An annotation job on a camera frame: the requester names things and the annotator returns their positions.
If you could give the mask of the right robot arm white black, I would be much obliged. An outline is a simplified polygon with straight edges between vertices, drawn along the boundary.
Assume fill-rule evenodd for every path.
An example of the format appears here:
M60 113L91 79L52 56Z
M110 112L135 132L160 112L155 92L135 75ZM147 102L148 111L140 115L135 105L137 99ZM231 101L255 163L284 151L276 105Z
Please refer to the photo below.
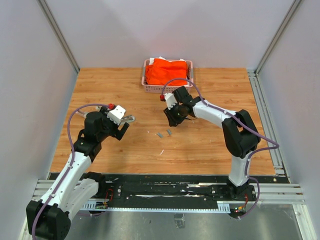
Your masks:
M166 103L163 112L171 127L178 126L191 116L222 129L226 148L231 154L231 172L226 193L232 200L240 199L249 185L250 154L261 141L249 112L227 110L211 104L201 96L192 97L184 86L171 93L162 93L160 100Z

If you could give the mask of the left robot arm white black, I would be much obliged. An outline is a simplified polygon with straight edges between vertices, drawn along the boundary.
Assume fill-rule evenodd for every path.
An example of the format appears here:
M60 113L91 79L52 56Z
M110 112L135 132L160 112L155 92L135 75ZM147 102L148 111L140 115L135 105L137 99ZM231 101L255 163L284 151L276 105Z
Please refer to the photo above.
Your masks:
M93 196L101 198L107 185L102 174L80 179L102 149L102 142L112 137L121 140L130 126L122 123L126 110L120 105L101 106L99 111L86 114L84 128L77 140L71 142L71 153L57 179L39 200L31 200L26 207L28 232L32 239L63 240L72 220Z

